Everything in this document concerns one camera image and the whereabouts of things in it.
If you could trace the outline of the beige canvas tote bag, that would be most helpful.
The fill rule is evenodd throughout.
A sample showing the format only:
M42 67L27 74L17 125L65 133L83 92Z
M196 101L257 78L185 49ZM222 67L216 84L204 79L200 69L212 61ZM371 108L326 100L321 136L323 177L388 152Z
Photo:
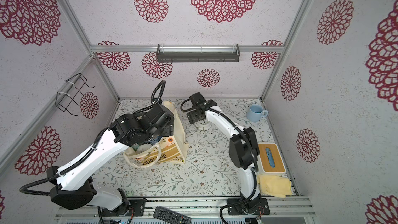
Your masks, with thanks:
M162 103L174 114L174 135L162 137L157 143L143 153L136 153L133 148L128 148L123 157L126 162L135 168L149 168L156 163L175 162L185 163L188 153L186 134L179 118L175 104L170 101Z

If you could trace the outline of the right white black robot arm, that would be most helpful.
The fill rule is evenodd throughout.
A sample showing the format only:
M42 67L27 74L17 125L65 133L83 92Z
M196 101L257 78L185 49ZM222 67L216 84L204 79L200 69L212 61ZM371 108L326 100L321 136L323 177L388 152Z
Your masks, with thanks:
M254 129L238 125L214 100L206 100L199 92L184 100L180 110L187 114L191 124L207 120L229 139L230 159L239 168L241 199L229 203L228 207L242 205L246 209L252 208L261 198L257 182L259 147Z

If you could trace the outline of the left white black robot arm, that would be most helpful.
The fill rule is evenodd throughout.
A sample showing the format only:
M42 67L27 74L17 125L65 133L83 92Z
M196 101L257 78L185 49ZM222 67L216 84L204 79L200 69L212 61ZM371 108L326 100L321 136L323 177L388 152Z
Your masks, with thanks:
M53 203L69 210L87 205L116 216L129 212L132 207L125 192L100 187L92 174L134 145L173 135L174 115L161 104L165 85L162 80L156 86L150 106L120 116L102 129L94 143L71 162L49 168L46 178L23 185L19 191L27 195L49 196Z

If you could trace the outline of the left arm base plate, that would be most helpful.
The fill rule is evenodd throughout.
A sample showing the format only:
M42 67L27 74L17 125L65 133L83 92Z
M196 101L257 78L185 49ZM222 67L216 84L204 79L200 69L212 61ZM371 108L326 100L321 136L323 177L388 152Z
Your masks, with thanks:
M101 210L101 215L105 217L116 216L143 216L147 199L127 199L122 204L110 211L106 208Z

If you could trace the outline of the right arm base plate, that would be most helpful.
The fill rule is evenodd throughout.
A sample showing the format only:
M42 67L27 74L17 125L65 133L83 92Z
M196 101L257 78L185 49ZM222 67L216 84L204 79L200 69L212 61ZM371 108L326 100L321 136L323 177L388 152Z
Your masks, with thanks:
M231 216L237 215L269 215L270 208L268 201L265 198L257 197L247 203L228 207L228 214Z

